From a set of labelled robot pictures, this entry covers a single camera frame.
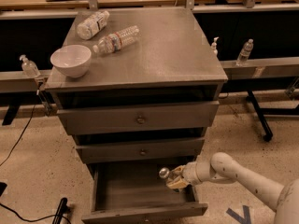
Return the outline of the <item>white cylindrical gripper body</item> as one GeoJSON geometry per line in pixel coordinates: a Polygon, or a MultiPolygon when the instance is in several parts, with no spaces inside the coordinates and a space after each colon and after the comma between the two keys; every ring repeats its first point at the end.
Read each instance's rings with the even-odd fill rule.
{"type": "Polygon", "coordinates": [[[196,173],[197,163],[195,161],[189,162],[185,165],[182,176],[190,185],[196,186],[200,184],[200,180],[196,173]]]}

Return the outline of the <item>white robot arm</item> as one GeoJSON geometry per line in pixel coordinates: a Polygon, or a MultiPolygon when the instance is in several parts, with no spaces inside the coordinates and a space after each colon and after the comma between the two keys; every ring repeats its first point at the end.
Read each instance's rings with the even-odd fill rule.
{"type": "Polygon", "coordinates": [[[224,152],[210,161],[191,161],[173,170],[159,172],[170,189],[184,189],[204,182],[229,184],[238,182],[275,212],[274,224],[299,224],[299,179],[283,186],[242,166],[224,152]]]}

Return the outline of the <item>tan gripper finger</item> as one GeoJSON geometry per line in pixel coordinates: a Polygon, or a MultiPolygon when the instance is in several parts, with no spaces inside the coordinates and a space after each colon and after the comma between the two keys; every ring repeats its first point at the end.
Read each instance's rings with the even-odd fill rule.
{"type": "Polygon", "coordinates": [[[182,178],[181,176],[178,176],[174,179],[168,178],[166,180],[166,185],[170,189],[184,189],[189,185],[189,183],[184,178],[182,178]]]}
{"type": "Polygon", "coordinates": [[[181,175],[182,172],[183,172],[183,170],[184,170],[184,168],[185,168],[184,165],[180,165],[180,166],[176,167],[175,169],[173,169],[171,171],[171,173],[174,174],[174,175],[181,175]]]}

